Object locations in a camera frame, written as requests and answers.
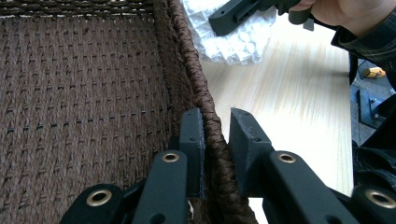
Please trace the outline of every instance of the light wood surface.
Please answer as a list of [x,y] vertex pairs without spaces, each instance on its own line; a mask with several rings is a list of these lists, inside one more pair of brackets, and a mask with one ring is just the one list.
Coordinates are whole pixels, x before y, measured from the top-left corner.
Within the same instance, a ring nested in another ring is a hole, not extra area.
[[260,63],[202,65],[226,139],[231,107],[249,111],[276,150],[297,153],[328,187],[349,195],[349,68],[347,52],[331,46],[333,35],[318,25],[304,30],[282,16]]

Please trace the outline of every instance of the woven rattan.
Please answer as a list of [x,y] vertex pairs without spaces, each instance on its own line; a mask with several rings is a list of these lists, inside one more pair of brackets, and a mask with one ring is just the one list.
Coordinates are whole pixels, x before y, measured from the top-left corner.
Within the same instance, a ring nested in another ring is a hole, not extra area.
[[193,107],[207,144],[193,222],[256,222],[178,0],[0,1],[0,16],[0,223],[57,223],[85,188],[132,186]]

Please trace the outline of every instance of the black tool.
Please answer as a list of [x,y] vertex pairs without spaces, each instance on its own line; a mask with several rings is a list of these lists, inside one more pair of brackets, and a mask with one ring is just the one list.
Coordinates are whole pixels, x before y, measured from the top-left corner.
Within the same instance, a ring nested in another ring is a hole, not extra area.
[[[203,197],[205,143],[198,109],[183,115],[180,137],[159,153],[148,178],[122,191],[100,184],[84,190],[61,223],[187,223],[188,197]],[[357,186],[349,198],[327,188],[302,158],[275,151],[253,115],[233,108],[229,147],[239,192],[263,198],[268,223],[379,223],[396,220],[396,195]]]
[[[265,11],[276,6],[278,15],[288,12],[300,0],[231,0],[209,17],[210,25],[218,36],[227,35],[249,18],[257,10]],[[310,15],[310,10],[290,11],[289,21],[302,24]]]

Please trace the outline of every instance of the woven texture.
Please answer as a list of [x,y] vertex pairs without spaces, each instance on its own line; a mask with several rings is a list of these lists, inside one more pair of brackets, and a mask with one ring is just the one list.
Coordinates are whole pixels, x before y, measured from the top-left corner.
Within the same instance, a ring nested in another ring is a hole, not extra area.
[[178,0],[6,1],[0,16],[0,223],[57,223],[85,188],[132,186],[195,106],[208,197],[194,222],[256,222]]

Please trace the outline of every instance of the black sleeve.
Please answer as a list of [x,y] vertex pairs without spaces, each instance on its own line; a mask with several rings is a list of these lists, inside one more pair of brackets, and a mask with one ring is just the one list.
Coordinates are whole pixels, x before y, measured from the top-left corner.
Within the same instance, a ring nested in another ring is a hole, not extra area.
[[396,90],[396,10],[373,31],[359,38],[339,27],[332,45],[380,66],[387,72],[389,82]]

